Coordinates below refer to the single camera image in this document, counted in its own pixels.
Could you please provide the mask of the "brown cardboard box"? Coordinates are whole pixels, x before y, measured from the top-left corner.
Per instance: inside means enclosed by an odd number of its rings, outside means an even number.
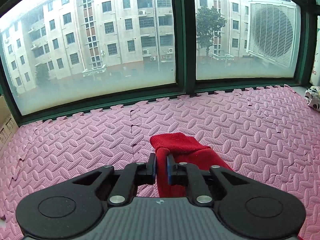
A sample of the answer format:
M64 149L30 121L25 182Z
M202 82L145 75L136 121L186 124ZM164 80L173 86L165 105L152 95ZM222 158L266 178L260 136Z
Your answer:
M12 116L12 113L7 105L5 97L0 98L0 157L3 157L4 151L7 148L12 137L18 130L18 125Z

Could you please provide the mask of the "pink foam floor mat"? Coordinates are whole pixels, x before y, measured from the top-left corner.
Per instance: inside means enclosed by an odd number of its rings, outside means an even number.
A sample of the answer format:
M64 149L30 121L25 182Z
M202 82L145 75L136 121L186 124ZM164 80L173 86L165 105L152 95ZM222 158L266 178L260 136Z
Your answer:
M210 146L234 171L299 198L303 239L319 239L319 113L289 86L161 98L21 126L1 157L1 239L21 239L18 202L104 164L147 161L150 137Z

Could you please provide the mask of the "panda print cloth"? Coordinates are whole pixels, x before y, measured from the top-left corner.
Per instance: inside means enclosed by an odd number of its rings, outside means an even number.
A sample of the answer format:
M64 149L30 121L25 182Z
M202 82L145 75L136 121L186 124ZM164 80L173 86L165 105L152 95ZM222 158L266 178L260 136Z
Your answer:
M320 87L319 86L311 86L305 91L304 94L306 98L307 105L316 110L320 111Z

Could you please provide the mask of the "air conditioner outdoor unit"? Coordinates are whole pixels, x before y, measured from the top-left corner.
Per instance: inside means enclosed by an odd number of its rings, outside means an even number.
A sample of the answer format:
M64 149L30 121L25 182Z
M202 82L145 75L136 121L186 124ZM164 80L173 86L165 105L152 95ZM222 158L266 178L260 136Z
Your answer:
M299 45L299 13L293 2L251 0L247 52L268 63L292 68Z

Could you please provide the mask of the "red knit sweater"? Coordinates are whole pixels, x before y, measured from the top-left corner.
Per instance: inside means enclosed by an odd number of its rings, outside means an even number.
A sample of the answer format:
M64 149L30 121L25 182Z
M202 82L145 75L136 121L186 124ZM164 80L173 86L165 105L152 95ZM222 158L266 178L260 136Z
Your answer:
M213 165L231 169L209 146L200 144L195 138L183 133L153 135L150 144L157 158L157 189L161 198L185 196L185 187L169 185L167 175L167 156L172 155L176 163L186 162L208 171Z

